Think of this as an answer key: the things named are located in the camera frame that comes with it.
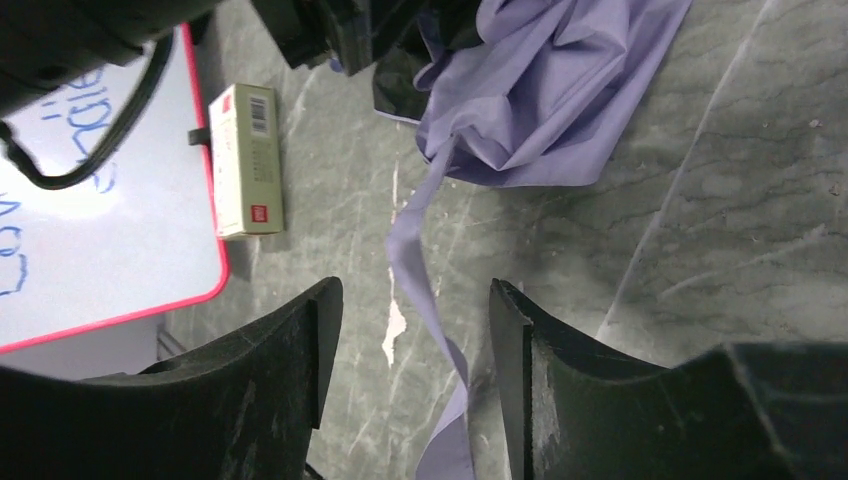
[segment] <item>small box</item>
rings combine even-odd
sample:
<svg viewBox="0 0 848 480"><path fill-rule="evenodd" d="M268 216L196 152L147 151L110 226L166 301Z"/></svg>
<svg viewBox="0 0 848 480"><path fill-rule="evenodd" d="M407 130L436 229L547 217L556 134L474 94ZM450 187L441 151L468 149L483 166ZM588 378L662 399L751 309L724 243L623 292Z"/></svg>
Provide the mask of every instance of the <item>small box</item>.
<svg viewBox="0 0 848 480"><path fill-rule="evenodd" d="M217 233L223 239L283 230L274 91L234 84L209 105Z"/></svg>

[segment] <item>lavender cloth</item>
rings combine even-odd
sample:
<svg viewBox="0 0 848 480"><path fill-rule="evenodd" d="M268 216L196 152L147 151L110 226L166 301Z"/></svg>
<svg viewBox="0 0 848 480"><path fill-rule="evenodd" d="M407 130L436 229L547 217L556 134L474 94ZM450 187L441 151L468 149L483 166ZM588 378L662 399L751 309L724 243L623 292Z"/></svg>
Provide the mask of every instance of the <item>lavender cloth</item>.
<svg viewBox="0 0 848 480"><path fill-rule="evenodd" d="M466 424L468 364L442 331L421 248L445 176L493 187L598 180L691 0L483 0L484 44L446 53L420 24L433 63L416 140L430 171L386 242L398 285L459 373L417 480L474 480Z"/></svg>

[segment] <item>red logo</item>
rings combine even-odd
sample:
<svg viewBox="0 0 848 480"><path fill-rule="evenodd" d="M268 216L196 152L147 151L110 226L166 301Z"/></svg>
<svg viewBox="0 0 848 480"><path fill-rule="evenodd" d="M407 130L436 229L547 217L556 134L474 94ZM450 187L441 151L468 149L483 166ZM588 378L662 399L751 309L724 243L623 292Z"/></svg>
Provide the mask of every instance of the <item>red logo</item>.
<svg viewBox="0 0 848 480"><path fill-rule="evenodd" d="M250 217L253 223L268 223L268 207L265 205L251 205Z"/></svg>

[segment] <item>marble floor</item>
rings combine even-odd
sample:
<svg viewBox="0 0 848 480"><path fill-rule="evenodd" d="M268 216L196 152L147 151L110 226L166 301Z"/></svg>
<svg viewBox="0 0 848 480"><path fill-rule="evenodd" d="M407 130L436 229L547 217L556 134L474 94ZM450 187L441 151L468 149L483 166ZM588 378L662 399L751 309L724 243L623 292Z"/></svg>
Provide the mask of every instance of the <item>marble floor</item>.
<svg viewBox="0 0 848 480"><path fill-rule="evenodd" d="M846 25L846 0L694 0L598 184L446 182L423 243L445 330L472 366L479 478L508 478L493 277L662 365L723 341L848 339ZM413 131L372 112L370 72L289 69L247 0L221 5L197 55L208 99L232 82L278 91L287 231L228 245L226 289L169 314L171 332L197 346L341 277L344 324L309 461L333 480L413 478L456 382L383 247L425 173ZM386 342L395 301L405 328Z"/></svg>

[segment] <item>whiteboard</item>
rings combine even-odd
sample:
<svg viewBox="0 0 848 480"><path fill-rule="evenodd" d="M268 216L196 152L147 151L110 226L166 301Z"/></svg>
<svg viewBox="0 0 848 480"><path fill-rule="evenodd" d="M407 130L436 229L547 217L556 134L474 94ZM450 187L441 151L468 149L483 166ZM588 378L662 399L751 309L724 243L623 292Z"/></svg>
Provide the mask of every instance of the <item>whiteboard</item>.
<svg viewBox="0 0 848 480"><path fill-rule="evenodd" d="M0 352L188 306L223 288L209 156L187 143L203 123L194 55L188 29L175 33L159 89L94 178L44 191L0 160ZM93 149L146 62L87 74L7 121L42 171L67 172Z"/></svg>

